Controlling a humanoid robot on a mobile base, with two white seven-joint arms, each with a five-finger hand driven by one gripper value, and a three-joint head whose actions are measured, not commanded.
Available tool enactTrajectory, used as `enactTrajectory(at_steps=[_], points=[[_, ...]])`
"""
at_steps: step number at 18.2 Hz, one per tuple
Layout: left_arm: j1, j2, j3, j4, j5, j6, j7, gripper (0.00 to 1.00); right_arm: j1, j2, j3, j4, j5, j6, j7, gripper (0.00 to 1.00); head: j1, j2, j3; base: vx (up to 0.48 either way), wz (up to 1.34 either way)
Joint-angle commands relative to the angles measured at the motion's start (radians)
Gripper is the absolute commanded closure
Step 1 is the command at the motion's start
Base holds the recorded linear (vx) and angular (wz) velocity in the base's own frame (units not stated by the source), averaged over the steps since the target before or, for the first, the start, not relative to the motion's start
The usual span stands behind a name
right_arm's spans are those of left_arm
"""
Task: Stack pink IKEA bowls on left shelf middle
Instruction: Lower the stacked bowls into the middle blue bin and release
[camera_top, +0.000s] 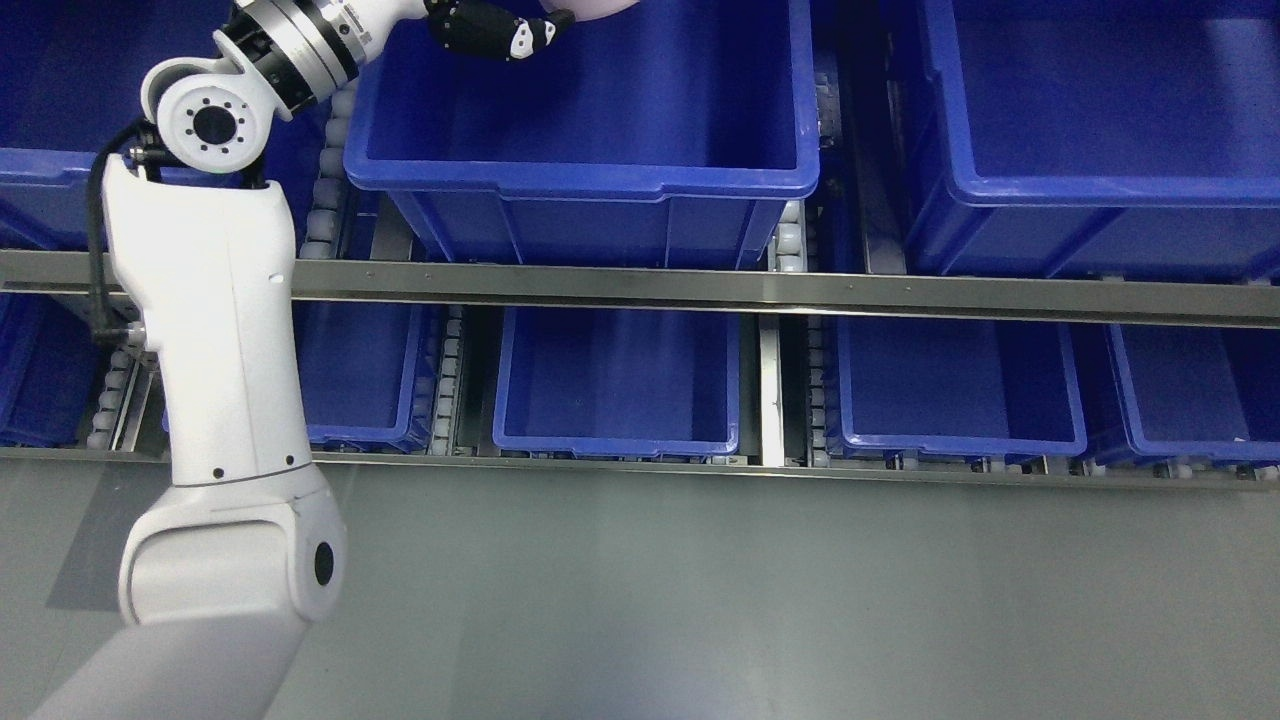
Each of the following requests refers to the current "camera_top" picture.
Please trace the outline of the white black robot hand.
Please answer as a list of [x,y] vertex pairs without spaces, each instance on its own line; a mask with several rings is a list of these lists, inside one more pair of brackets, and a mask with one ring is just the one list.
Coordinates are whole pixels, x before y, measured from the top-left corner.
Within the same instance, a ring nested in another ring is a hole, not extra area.
[[494,61],[522,61],[550,46],[579,17],[554,6],[524,17],[490,1],[398,1],[392,26],[421,20],[449,53]]

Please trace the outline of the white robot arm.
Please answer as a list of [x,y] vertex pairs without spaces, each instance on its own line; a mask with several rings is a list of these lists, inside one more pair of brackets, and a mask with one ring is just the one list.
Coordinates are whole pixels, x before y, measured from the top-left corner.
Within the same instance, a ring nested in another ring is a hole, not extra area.
[[86,197],[91,329],[157,359],[172,483],[134,523],[124,626],[37,719],[261,719],[335,607],[347,534],[315,465],[292,319],[294,224],[260,161],[275,119],[357,79],[454,1],[242,1],[215,58],[156,64]]

